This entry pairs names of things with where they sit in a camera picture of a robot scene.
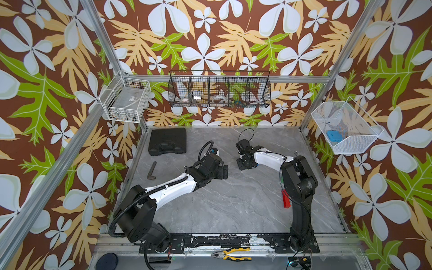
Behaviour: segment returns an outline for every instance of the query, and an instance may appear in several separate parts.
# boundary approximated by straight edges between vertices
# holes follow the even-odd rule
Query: floral wallpaper
[[[0,0],[0,238],[112,71],[78,0]],[[86,269],[140,134],[101,118],[8,266]]]
[[[432,269],[431,16],[431,1],[383,2],[327,93],[384,128],[365,153],[334,155],[314,121],[304,130],[377,270]]]
[[[123,70],[269,70],[322,75],[365,3],[359,0],[95,1]]]
[[[327,75],[365,7],[359,0],[104,0],[95,4],[123,71],[148,75],[170,70],[191,70],[195,75],[206,74],[202,70],[213,70],[209,75],[232,70]],[[144,113],[148,125],[296,126],[321,84],[272,84],[271,106],[256,109],[171,108],[167,86],[153,83],[154,96]],[[215,86],[212,91],[221,89]],[[237,91],[242,97],[244,89]]]

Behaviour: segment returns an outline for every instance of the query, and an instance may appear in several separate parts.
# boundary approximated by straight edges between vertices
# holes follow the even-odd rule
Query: red block
[[[285,208],[291,207],[291,201],[289,200],[289,196],[285,190],[282,190],[282,198],[283,198],[283,206]]]

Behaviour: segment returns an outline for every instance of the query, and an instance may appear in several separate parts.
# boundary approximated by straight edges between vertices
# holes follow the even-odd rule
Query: white wire basket
[[[111,91],[102,107],[109,120],[139,123],[150,97],[150,83],[116,75],[106,91]]]
[[[352,98],[323,102],[312,112],[312,118],[335,154],[364,153],[384,131]]]

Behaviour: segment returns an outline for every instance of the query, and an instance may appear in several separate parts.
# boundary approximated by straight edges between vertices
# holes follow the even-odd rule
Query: black cable
[[[132,203],[130,203],[130,204],[129,204],[125,209],[121,210],[121,211],[120,211],[120,212],[115,216],[115,218],[113,219],[113,221],[111,222],[111,224],[110,224],[110,226],[109,226],[109,228],[108,228],[108,233],[109,233],[109,235],[110,235],[111,237],[124,237],[124,236],[126,236],[124,233],[116,233],[116,232],[114,232],[114,228],[115,228],[115,225],[117,224],[117,222],[120,220],[120,218],[121,218],[121,217],[122,217],[122,216],[123,216],[127,211],[129,211],[129,210],[130,210],[132,207],[134,207],[135,205],[137,205],[137,204],[141,204],[141,203],[144,201],[145,198],[147,198],[148,196],[152,195],[153,193],[156,193],[156,192],[158,192],[158,191],[161,191],[161,190],[166,189],[167,187],[171,187],[171,186],[177,185],[177,184],[179,184],[179,183],[181,183],[181,182],[184,182],[188,177],[189,177],[189,176],[186,175],[184,178],[182,178],[182,179],[180,179],[180,180],[177,180],[177,181],[174,181],[174,182],[168,183],[168,184],[166,184],[166,185],[163,185],[163,186],[161,186],[161,187],[155,188],[155,189],[153,189],[153,190],[151,190],[151,191],[149,191],[149,192],[144,193],[143,195],[139,196],[138,198],[136,198]]]
[[[241,136],[241,134],[243,133],[243,132],[245,132],[246,130],[252,130],[253,131],[253,133],[252,133],[252,137],[249,139],[249,141],[251,141],[252,140],[252,138],[254,137],[254,135],[255,135],[255,130],[253,129],[253,128],[247,128],[247,129],[245,129],[245,130],[243,130],[242,132],[240,132],[240,134],[238,135],[238,139],[237,139],[237,142],[239,142],[240,141],[240,136]]]
[[[204,148],[205,148],[207,145],[210,145],[210,146],[209,146],[209,148],[207,149],[207,152],[206,152],[206,154],[204,155],[203,159],[201,159],[201,154],[202,154]],[[201,150],[200,150],[200,152],[198,153],[198,160],[199,160],[199,161],[204,161],[204,159],[206,158],[206,156],[207,156],[207,155],[210,153],[210,151],[212,150],[212,147],[213,147],[213,141],[208,141],[208,142],[206,142],[206,144],[204,144],[204,146],[201,147]]]
[[[201,148],[201,150],[200,150],[200,153],[198,154],[198,162],[202,162],[202,160],[200,160],[200,158],[201,158],[201,154],[202,154],[202,152],[203,152],[203,150],[204,150],[204,148],[207,146],[207,145],[209,145],[210,144],[210,147],[208,148],[208,150],[207,150],[207,152],[206,152],[206,155],[208,155],[209,153],[210,153],[210,151],[211,151],[211,149],[212,149],[212,147],[213,147],[213,141],[208,141],[206,144],[204,144],[204,146]],[[144,193],[144,194],[142,194],[142,195],[140,195],[138,198],[136,198],[132,203],[130,203],[125,209],[123,209],[122,211],[120,211],[116,216],[115,216],[115,218],[113,219],[113,221],[111,222],[111,224],[110,224],[110,226],[109,226],[109,228],[108,228],[108,233],[109,233],[109,235],[111,236],[111,237],[124,237],[124,236],[126,236],[124,233],[116,233],[115,232],[115,225],[117,224],[117,222],[120,220],[120,218],[127,212],[127,211],[129,211],[132,207],[134,207],[135,205],[137,205],[137,204],[141,204],[143,201],[144,201],[144,199],[146,199],[148,196],[150,196],[150,195],[152,195],[152,194],[154,194],[154,193],[156,193],[156,192],[158,192],[158,191],[161,191],[161,190],[164,190],[164,189],[166,189],[167,187],[171,187],[171,186],[173,186],[173,185],[176,185],[176,184],[179,184],[179,183],[181,183],[181,182],[184,182],[187,178],[188,178],[189,176],[188,175],[186,175],[184,178],[182,178],[182,179],[180,179],[180,180],[177,180],[177,181],[174,181],[174,182],[171,182],[171,183],[168,183],[168,184],[166,184],[166,185],[163,185],[163,186],[161,186],[161,187],[158,187],[158,188],[155,188],[155,189],[153,189],[153,190],[151,190],[151,191],[149,191],[149,192],[146,192],[146,193]]]
[[[149,263],[149,259],[147,258],[147,249],[150,247],[150,242],[146,241],[144,244],[144,261],[146,262],[146,266],[149,270],[155,270]]]

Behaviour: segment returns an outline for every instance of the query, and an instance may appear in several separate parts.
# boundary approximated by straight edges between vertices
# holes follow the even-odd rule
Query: pliers
[[[249,250],[251,250],[251,248],[231,248],[231,249],[228,249],[228,250],[215,252],[211,256],[213,258],[219,258],[219,259],[224,259],[224,260],[232,260],[232,261],[252,260],[251,257],[232,257],[232,256],[228,255],[228,254],[230,254],[232,252],[235,252],[235,251],[249,251]]]

